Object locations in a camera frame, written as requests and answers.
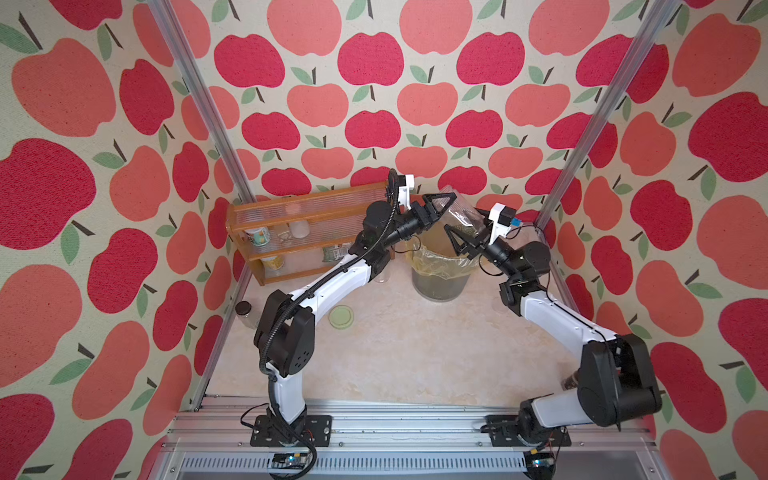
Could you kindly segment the pale green jar lid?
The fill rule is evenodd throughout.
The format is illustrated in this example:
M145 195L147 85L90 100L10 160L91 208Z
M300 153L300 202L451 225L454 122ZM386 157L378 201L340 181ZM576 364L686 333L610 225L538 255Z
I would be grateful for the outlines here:
M337 330L349 328L354 322L354 312L346 305L337 305L328 313L330 325Z

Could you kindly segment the clear jar with mung beans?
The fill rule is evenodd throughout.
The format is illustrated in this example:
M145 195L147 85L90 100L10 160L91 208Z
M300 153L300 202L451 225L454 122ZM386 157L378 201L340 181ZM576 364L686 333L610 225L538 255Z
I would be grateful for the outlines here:
M375 281L377 283L386 283L389 281L390 277L391 277L391 268L387 266L375 277Z

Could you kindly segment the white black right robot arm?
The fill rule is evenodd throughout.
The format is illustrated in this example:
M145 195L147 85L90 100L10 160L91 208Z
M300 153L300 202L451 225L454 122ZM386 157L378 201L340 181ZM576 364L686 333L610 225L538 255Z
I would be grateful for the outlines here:
M533 241L515 249L486 230L475 237L453 226L445 231L456 254L480 256L507 277L499 284L505 307L580 360L576 388L520 405L516 430L521 438L531 443L542 431L571 425L620 426L661 410L661 392L644 340L597 325L555 300L541 284L540 277L549 272L546 244Z

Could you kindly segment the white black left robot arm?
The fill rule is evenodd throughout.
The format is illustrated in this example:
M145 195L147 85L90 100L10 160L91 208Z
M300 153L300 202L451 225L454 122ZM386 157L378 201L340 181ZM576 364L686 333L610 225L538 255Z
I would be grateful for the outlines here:
M254 345L259 370L268 377L275 422L300 431L306 414L302 370L314 354L316 324L347 295L375 279L390 261L395 244L428 231L457 200L455 193L427 194L402 212L389 193L366 209L362 230L347 255L301 289L272 292L265 301Z

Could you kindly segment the yellow plastic bin liner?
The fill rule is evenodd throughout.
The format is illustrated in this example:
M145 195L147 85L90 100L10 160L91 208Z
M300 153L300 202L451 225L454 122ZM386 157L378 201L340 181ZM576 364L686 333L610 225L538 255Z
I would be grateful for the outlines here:
M412 269L422 275L451 279L472 274L478 269L478 258L457 257L444 230L442 218L429 230L405 242L406 259Z

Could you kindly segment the metal mesh trash bin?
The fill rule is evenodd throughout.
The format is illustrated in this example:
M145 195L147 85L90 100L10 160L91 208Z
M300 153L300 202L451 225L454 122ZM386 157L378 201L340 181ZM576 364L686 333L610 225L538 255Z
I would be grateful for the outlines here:
M443 279L436 275L422 275L411 270L411 280L416 292L433 302L449 302L460 296L470 276Z

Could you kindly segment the packet on lower shelf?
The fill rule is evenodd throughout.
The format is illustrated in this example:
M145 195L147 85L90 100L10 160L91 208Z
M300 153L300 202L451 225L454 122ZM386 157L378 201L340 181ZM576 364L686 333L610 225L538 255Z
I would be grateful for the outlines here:
M341 243L324 247L322 249L323 262L337 263L348 254L350 247L350 243Z

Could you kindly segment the wooden spice rack shelf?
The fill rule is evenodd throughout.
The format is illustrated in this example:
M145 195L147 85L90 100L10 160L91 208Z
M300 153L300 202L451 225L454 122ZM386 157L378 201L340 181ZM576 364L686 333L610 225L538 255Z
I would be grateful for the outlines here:
M386 198L374 183L230 206L226 228L261 286L313 276L336 262L335 248L354 242L368 206Z

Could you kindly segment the white bottle on shelf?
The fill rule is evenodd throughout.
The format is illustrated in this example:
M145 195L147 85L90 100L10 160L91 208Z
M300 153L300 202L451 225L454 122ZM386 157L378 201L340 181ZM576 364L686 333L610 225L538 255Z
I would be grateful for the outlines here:
M303 239L310 235L311 227L308 220L295 220L288 223L291 234L295 239Z

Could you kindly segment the small glass jar on shelf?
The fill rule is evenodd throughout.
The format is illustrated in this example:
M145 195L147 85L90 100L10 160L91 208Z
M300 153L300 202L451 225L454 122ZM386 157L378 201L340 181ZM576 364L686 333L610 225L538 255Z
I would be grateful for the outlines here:
M294 237L290 232L289 228L274 228L274 233L277 236L278 242L280 245L288 245L293 240Z

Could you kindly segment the yellow container lower shelf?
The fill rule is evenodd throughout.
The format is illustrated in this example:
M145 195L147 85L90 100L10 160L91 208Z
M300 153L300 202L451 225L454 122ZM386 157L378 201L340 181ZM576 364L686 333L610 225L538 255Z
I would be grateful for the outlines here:
M270 272L277 272L281 270L285 265L285 258L282 255L274 255L271 257L264 257L260 259L265 270Z

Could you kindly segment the dark spice jar right side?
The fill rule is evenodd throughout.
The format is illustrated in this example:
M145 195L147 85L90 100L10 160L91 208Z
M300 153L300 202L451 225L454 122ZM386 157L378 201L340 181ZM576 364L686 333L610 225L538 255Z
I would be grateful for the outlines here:
M571 390L571 389L577 389L579 386L579 378L580 378L580 372L575 371L565 379L561 381L561 388L564 391Z

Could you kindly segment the green label cup on shelf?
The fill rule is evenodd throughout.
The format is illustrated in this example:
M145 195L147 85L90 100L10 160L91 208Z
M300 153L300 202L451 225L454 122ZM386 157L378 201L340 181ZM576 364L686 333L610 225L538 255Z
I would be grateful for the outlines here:
M247 240L255 247L263 247L270 243L271 233L268 227L251 228L244 231Z

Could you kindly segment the small black lid spice jar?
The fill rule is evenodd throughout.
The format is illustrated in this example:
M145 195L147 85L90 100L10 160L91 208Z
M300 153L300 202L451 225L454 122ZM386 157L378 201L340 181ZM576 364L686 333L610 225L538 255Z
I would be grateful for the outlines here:
M235 313L237 318L243 323L245 327L249 329L256 329L258 327L258 315L254 311L253 306L249 301L239 301L235 305Z

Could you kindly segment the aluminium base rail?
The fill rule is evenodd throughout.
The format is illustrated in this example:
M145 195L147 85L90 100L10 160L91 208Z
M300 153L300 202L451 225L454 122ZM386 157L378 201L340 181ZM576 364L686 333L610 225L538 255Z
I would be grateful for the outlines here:
M290 451L256 447L249 425L259 397L207 396L172 421L151 479L267 479ZM622 429L567 427L539 450L495 440L481 428L510 408L311 401L330 417L319 434L311 479L522 479L540 464L558 479L669 479L661 452L641 424Z

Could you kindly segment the right aluminium frame post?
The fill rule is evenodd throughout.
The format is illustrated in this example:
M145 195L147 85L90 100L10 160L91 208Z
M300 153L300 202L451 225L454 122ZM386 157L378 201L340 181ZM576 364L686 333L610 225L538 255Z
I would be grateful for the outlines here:
M561 204L562 198L575 179L582 162L586 160L613 112L624 97L628 96L629 85L650 53L658 35L681 5L681 1L672 0L655 1L651 5L637 34L630 43L627 53L619 64L616 74L607 86L605 94L597 103L597 108L585 127L576 148L567 155L564 168L536 217L534 225L541 231L547 226L556 208Z

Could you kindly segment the aluminium frame post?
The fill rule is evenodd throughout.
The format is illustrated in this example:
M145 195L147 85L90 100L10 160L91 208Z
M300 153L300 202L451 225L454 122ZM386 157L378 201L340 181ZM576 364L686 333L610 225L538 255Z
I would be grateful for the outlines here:
M195 101L209 135L234 182L235 190L244 203L253 203L255 196L236 149L232 145L224 126L223 118L216 106L186 39L183 27L170 1L148 2L159 30L172 53L183 80Z
M575 179L582 162L586 160L613 112L624 97L628 96L629 85L650 53L658 35L681 5L681 1L672 0L655 1L651 5L637 34L630 43L627 53L619 64L616 74L607 86L605 94L597 103L597 108L585 127L576 148L567 155L564 168L536 217L534 225L541 231L547 226L556 208L561 204L562 198Z

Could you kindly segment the left aluminium frame post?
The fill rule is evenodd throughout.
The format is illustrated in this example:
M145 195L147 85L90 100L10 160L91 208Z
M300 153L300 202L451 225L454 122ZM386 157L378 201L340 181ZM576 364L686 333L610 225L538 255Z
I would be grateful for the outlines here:
M234 182L235 190L244 203L253 203L255 196L236 149L232 145L224 126L223 118L216 106L186 39L183 27L170 1L148 2L159 30L172 53L183 80L195 101L209 135Z

